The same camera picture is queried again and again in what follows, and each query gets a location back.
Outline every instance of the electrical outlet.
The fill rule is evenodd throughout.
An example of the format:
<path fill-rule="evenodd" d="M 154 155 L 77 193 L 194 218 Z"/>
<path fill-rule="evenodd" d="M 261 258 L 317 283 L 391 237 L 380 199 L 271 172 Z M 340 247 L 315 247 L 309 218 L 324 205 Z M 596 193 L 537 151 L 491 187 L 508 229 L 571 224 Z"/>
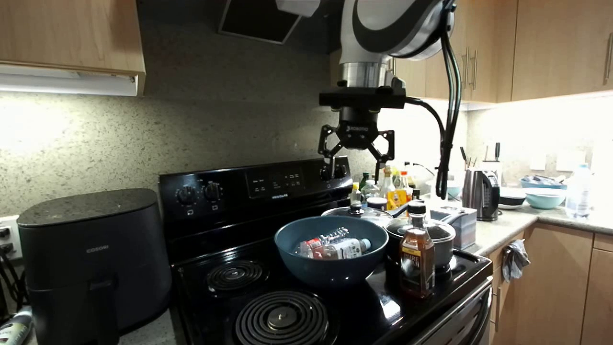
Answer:
<path fill-rule="evenodd" d="M 3 231 L 4 228 L 10 229 L 8 235 L 0 237 L 0 243 L 14 243 L 14 251 L 6 254 L 6 256 L 12 258 L 12 260 L 18 260 L 18 258 L 24 256 L 24 252 L 22 252 L 22 237 L 20 237 L 20 228 L 18 228 L 18 218 L 20 218 L 20 214 L 0 216 L 0 231 Z"/>

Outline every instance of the stove control panel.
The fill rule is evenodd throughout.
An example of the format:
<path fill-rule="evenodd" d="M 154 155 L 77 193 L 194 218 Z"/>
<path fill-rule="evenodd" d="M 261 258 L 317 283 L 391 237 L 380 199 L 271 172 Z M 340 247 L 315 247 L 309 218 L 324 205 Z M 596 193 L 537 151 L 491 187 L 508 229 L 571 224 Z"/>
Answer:
<path fill-rule="evenodd" d="M 280 199 L 351 191 L 347 157 L 330 168 L 322 159 L 255 164 L 244 168 L 217 168 L 160 176 L 160 197 L 165 220 L 202 220 L 267 208 Z"/>

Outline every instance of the oven door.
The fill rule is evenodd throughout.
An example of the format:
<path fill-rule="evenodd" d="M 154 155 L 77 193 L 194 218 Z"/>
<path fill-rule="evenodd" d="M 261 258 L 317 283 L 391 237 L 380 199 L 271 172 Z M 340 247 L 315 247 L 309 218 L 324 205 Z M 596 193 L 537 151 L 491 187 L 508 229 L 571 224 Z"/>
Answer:
<path fill-rule="evenodd" d="M 493 275 L 487 277 L 466 298 L 443 314 L 432 327 L 424 329 L 411 343 L 487 343 L 489 318 L 493 308 Z"/>

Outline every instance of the countertop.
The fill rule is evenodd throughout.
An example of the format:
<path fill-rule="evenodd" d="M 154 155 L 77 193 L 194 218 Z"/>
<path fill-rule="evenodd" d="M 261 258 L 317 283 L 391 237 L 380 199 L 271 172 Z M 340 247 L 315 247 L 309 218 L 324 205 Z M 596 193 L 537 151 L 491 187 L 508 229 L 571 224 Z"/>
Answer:
<path fill-rule="evenodd" d="M 516 233 L 527 229 L 537 220 L 564 224 L 573 228 L 585 228 L 591 231 L 613 233 L 613 212 L 612 214 L 593 214 L 587 220 L 573 220 L 562 208 L 537 210 L 531 206 L 522 206 L 518 210 L 504 210 L 497 222 L 478 222 L 476 245 L 468 251 L 476 254 L 489 254 L 501 245 L 506 245 Z M 181 343 L 171 320 L 171 310 L 162 314 L 152 323 L 127 333 L 119 341 L 121 345 L 175 345 Z"/>

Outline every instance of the towel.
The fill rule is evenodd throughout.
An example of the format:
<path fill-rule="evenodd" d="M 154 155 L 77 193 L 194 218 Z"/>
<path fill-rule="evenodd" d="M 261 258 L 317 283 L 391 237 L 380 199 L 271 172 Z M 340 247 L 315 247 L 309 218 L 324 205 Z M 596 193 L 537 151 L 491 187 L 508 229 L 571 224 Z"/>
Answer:
<path fill-rule="evenodd" d="M 502 279 L 520 279 L 527 264 L 531 264 L 531 258 L 524 239 L 516 239 L 502 252 Z"/>

